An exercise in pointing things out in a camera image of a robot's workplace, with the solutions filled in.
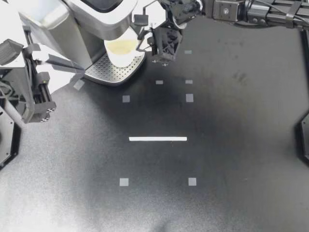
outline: black cable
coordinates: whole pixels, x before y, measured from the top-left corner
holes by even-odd
[[[285,14],[285,15],[288,14],[287,12],[285,12],[285,11],[279,9],[278,7],[272,5],[272,4],[268,3],[268,2],[264,2],[264,1],[261,1],[261,0],[252,0],[252,2],[259,2],[259,3],[261,3],[261,4],[264,4],[265,6],[269,6],[270,8],[273,8],[273,9],[275,9],[275,10],[277,10],[277,11],[279,11],[279,12]],[[298,18],[299,20],[301,20],[301,21],[303,21],[304,23],[306,23],[307,26],[309,26],[309,21],[307,21],[305,18],[303,18],[303,17],[301,17],[301,16],[298,16],[298,15],[295,15],[294,18]]]

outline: screw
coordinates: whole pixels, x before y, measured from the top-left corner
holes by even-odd
[[[228,13],[230,13],[230,11],[229,11],[227,8],[224,8],[224,9],[223,9],[223,13],[224,13],[225,15],[228,15]]]
[[[263,24],[263,25],[265,25],[265,24],[266,24],[266,21],[265,21],[264,19],[261,19],[261,20],[260,20],[260,23]]]

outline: white tape strip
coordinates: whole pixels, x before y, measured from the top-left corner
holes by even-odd
[[[129,137],[131,142],[139,141],[187,141],[187,137]]]

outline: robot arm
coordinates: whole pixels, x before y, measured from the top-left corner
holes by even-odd
[[[165,11],[160,25],[152,19]],[[139,50],[149,51],[153,62],[174,61],[187,23],[198,15],[242,28],[283,26],[309,30],[309,3],[289,0],[157,0],[134,15],[134,23],[144,26]]]
[[[25,123],[45,122],[56,109],[51,92],[84,69],[52,49],[32,42],[18,13],[0,1],[0,100],[9,101]]]

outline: stainless steel panel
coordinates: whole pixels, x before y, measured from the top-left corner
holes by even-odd
[[[137,0],[124,0],[113,11],[100,13],[80,0],[64,2],[85,30],[103,40],[117,39],[126,31],[132,21],[131,13],[137,4]]]
[[[44,45],[77,62],[83,68],[92,65],[87,46],[73,14],[60,0],[9,0],[31,27],[34,37]]]

